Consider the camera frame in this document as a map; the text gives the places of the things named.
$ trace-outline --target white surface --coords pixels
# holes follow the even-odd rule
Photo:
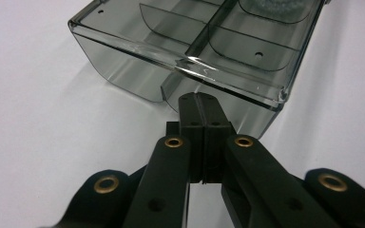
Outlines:
[[[140,168],[178,119],[96,73],[67,28],[88,3],[0,1],[0,227],[53,225],[90,175]],[[261,141],[295,175],[327,167],[365,187],[365,1],[320,18]],[[218,186],[191,189],[189,227],[232,227]]]

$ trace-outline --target brass grommet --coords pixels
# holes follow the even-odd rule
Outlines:
[[[114,191],[119,184],[120,181],[114,175],[103,176],[94,183],[94,190],[99,194],[106,194]]]
[[[254,144],[254,142],[247,137],[238,137],[234,140],[234,143],[241,147],[250,147]]]
[[[337,176],[331,175],[331,174],[320,174],[318,176],[318,181],[321,183],[324,187],[331,189],[336,192],[344,192],[348,190],[348,185],[345,181],[341,180]]]
[[[169,138],[167,140],[165,140],[164,144],[168,147],[180,147],[183,145],[183,140],[180,138]]]

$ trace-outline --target small hole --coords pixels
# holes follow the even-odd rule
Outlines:
[[[257,59],[262,59],[262,57],[263,57],[262,52],[257,52],[257,53],[256,53],[256,58],[257,58]]]
[[[325,179],[325,181],[327,181],[327,183],[329,183],[329,184],[331,184],[333,186],[340,186],[340,182],[338,180],[333,179],[333,178],[327,177]]]
[[[108,188],[113,184],[114,184],[114,180],[103,180],[103,181],[100,182],[99,185],[100,185],[101,188]]]
[[[293,211],[303,210],[303,204],[298,199],[290,198],[285,203],[289,207],[290,210],[293,210]]]
[[[147,206],[151,211],[161,212],[165,207],[165,200],[160,198],[154,198],[150,200]]]
[[[247,140],[239,140],[239,143],[241,143],[241,144],[249,144],[250,142],[248,142]]]
[[[171,145],[179,144],[179,142],[177,140],[170,140],[168,143],[171,144]]]

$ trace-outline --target transparent plastic container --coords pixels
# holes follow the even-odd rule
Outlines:
[[[259,138],[288,99],[323,0],[96,0],[69,28],[112,84],[178,111],[216,96]]]

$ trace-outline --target black plastic part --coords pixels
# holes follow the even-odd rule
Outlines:
[[[138,169],[135,173],[129,176],[129,192],[131,196],[135,196],[135,193],[139,187],[139,183],[141,182],[141,179],[144,176],[145,170],[146,170],[146,165]]]
[[[204,93],[179,99],[180,134],[192,142],[191,182],[221,182],[225,140],[235,131],[218,100]]]
[[[343,227],[365,227],[365,189],[355,181],[330,169],[316,169],[307,173],[303,184]]]
[[[199,94],[198,98],[205,122],[203,182],[220,183],[223,176],[225,142],[233,131],[215,97]]]
[[[96,182],[102,177],[116,177],[118,186],[111,192],[98,193]],[[106,170],[91,176],[75,194],[65,215],[55,228],[121,227],[128,205],[129,178],[125,173]]]
[[[158,140],[123,228],[185,227],[190,147],[189,140],[182,136]]]
[[[251,143],[239,146],[243,137]],[[232,136],[225,158],[244,196],[251,204],[245,227],[339,227],[260,142],[249,136]]]
[[[180,135],[191,141],[191,182],[202,180],[204,120],[195,93],[182,95],[179,99]]]
[[[179,122],[167,122],[165,124],[165,135],[179,135],[180,123]]]
[[[246,228],[250,221],[251,206],[228,167],[224,169],[221,195],[234,227]]]

